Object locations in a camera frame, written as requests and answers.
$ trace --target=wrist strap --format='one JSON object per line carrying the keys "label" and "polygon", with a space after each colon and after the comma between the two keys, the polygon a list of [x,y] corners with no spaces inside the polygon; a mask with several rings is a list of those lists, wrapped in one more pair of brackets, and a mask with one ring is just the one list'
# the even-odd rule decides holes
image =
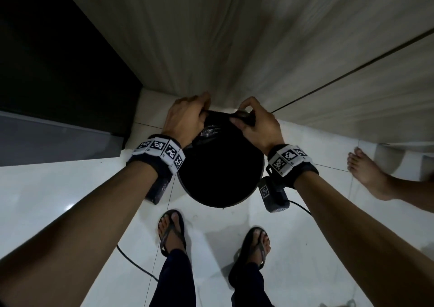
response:
{"label": "wrist strap", "polygon": [[290,188],[294,188],[296,179],[303,172],[313,171],[318,174],[312,159],[298,146],[274,146],[268,154],[268,164],[267,172]]}
{"label": "wrist strap", "polygon": [[149,163],[150,158],[148,156],[154,156],[156,158],[152,161],[153,164],[158,161],[165,163],[173,175],[178,172],[185,160],[184,152],[182,151],[178,141],[169,136],[159,134],[151,135],[149,136],[148,140],[142,142],[133,151],[130,161],[136,159]]}

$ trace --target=leg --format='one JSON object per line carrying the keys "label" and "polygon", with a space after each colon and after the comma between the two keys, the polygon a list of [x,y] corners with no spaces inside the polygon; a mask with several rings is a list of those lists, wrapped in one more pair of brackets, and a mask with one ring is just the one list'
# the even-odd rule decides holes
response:
{"label": "leg", "polygon": [[[177,213],[172,214],[172,220],[175,223],[176,229],[180,231]],[[169,216],[166,215],[158,224],[158,234],[160,237],[168,226]],[[169,256],[161,269],[157,289],[149,306],[196,306],[196,292],[190,260],[185,253],[181,240],[173,231],[170,232],[167,238],[166,249],[169,252]]]}
{"label": "leg", "polygon": [[360,148],[349,153],[348,170],[377,199],[401,199],[434,213],[434,182],[416,182],[392,177],[384,172]]}
{"label": "leg", "polygon": [[[268,255],[271,250],[268,236],[265,235],[265,232],[260,234],[259,230],[255,231],[253,233],[252,246],[255,246],[258,243],[258,239],[260,239],[264,244],[266,255]],[[249,257],[247,263],[238,274],[235,293],[232,297],[232,303],[235,307],[272,306],[267,294],[264,291],[264,278],[259,271],[259,265],[261,262],[261,252],[259,249],[257,249],[255,253]]]}

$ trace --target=wrist tracker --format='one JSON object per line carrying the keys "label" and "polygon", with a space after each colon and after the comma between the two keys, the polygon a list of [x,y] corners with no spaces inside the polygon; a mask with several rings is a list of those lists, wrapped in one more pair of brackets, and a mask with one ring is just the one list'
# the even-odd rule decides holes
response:
{"label": "wrist tracker", "polygon": [[298,146],[280,144],[268,154],[268,176],[263,177],[258,188],[268,212],[279,212],[290,207],[284,188],[294,189],[296,179],[306,171],[318,170],[312,159]]}
{"label": "wrist tracker", "polygon": [[133,151],[127,165],[133,161],[141,161],[149,164],[157,172],[158,178],[144,198],[156,205],[184,160],[184,152],[176,139],[155,134],[149,136],[148,140]]}

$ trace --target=person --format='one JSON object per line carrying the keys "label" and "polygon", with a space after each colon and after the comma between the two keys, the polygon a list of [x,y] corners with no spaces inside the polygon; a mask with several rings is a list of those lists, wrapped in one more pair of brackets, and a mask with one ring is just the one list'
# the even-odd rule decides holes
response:
{"label": "person", "polygon": [[434,182],[416,182],[384,173],[360,148],[348,153],[348,170],[377,199],[400,199],[434,213]]}
{"label": "person", "polygon": [[[182,147],[187,146],[203,129],[206,112],[202,110],[209,104],[209,94],[177,100],[167,114],[163,133]],[[256,114],[255,126],[236,119],[233,123],[267,155],[274,146],[284,143],[279,123],[254,97],[242,102],[240,108],[247,106]],[[0,260],[3,304],[80,306],[156,179],[157,173],[149,164],[128,163]],[[432,260],[352,204],[317,173],[303,172],[293,185],[336,255],[374,306],[432,305]],[[194,306],[193,275],[185,253],[180,212],[161,218],[158,232],[168,258],[151,306]],[[255,228],[251,241],[246,242],[253,249],[237,270],[235,305],[271,306],[258,266],[270,253],[270,239],[265,230]]]}

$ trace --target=wood grain panel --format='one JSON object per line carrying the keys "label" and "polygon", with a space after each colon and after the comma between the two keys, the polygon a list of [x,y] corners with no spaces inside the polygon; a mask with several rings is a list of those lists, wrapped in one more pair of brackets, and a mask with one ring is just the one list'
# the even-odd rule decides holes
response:
{"label": "wood grain panel", "polygon": [[74,0],[143,85],[274,110],[434,27],[434,0]]}
{"label": "wood grain panel", "polygon": [[275,112],[375,143],[434,141],[434,35]]}

